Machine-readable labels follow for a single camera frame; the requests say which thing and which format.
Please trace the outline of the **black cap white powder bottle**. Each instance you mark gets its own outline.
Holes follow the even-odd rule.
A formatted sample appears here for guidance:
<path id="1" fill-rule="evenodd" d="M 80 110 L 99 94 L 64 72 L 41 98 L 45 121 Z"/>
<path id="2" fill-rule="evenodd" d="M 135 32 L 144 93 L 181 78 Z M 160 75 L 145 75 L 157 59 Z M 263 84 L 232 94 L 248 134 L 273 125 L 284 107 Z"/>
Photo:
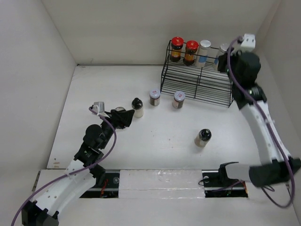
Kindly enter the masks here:
<path id="1" fill-rule="evenodd" d="M 141 118 L 144 115 L 143 102 L 139 98 L 135 98 L 131 103 L 132 108 L 134 109 L 134 117 Z"/>

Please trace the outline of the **red lid sauce jar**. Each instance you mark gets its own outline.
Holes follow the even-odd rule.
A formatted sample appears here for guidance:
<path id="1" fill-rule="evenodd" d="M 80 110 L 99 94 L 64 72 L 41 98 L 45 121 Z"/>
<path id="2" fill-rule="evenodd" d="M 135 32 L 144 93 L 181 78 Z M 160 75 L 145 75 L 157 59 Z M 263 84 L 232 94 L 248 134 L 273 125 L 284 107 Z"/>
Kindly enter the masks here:
<path id="1" fill-rule="evenodd" d="M 172 62 L 180 61 L 183 44 L 184 40 L 181 37 L 176 36 L 171 39 L 170 60 Z"/>
<path id="2" fill-rule="evenodd" d="M 195 62 L 195 54 L 198 51 L 199 44 L 195 40 L 189 40 L 186 42 L 185 55 L 183 63 L 186 66 L 191 66 Z"/>

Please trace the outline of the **black cap beige spice bottle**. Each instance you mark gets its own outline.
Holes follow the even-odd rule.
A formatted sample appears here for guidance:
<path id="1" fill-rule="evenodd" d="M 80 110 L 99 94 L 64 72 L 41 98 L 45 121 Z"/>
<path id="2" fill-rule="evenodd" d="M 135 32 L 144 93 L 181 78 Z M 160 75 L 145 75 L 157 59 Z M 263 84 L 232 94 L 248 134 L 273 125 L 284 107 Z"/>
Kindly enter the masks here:
<path id="1" fill-rule="evenodd" d="M 209 129 L 202 129 L 194 139 L 196 146 L 205 147 L 210 141 L 212 133 Z"/>

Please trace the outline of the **silver lid bead bottle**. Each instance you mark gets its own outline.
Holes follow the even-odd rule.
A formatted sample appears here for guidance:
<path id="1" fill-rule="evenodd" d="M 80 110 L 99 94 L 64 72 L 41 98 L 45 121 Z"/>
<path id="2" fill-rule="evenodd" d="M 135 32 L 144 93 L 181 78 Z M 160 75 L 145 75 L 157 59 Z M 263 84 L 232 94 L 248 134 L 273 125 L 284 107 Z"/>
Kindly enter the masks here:
<path id="1" fill-rule="evenodd" d="M 221 55 L 223 55 L 227 52 L 228 47 L 229 47 L 228 43 L 223 43 L 223 44 L 220 45 L 219 50 L 216 54 L 214 63 L 213 63 L 213 69 L 214 70 L 216 70 L 216 71 L 218 70 L 218 64 L 219 64 L 219 59 L 218 58 L 219 58 L 219 56 L 221 56 Z"/>
<path id="2" fill-rule="evenodd" d="M 211 42 L 209 40 L 201 40 L 199 43 L 199 48 L 197 52 L 197 57 L 195 61 L 195 66 L 198 68 L 202 68 L 205 66 L 208 51 L 211 47 Z"/>

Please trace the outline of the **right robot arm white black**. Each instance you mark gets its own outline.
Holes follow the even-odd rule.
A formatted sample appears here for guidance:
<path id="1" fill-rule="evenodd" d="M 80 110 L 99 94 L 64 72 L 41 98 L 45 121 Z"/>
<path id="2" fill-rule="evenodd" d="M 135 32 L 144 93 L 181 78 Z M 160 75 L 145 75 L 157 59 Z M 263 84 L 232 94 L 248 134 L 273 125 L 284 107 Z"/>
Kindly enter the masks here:
<path id="1" fill-rule="evenodd" d="M 218 56 L 217 70 L 227 73 L 232 82 L 232 95 L 247 120 L 256 141 L 260 165 L 244 165 L 238 162 L 220 165 L 217 179 L 227 186 L 234 179 L 250 181 L 255 187 L 288 182 L 301 168 L 299 158 L 293 158 L 284 147 L 270 116 L 263 89 L 256 83 L 261 68 L 259 57 L 252 52 Z"/>

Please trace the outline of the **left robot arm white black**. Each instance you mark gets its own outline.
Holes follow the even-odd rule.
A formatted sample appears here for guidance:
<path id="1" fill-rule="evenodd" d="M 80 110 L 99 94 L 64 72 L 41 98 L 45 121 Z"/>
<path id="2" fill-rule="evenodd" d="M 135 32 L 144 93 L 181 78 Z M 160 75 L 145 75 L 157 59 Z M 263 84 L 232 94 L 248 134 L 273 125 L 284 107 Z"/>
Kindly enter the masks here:
<path id="1" fill-rule="evenodd" d="M 131 125 L 134 110 L 112 109 L 103 114 L 89 108 L 92 114 L 102 119 L 101 124 L 87 127 L 79 151 L 74 155 L 63 175 L 40 189 L 44 193 L 33 200 L 31 197 L 21 206 L 21 222 L 24 226 L 57 226 L 63 210 L 93 186 L 101 186 L 105 180 L 105 169 L 99 165 L 108 154 L 102 150 L 116 131 Z"/>

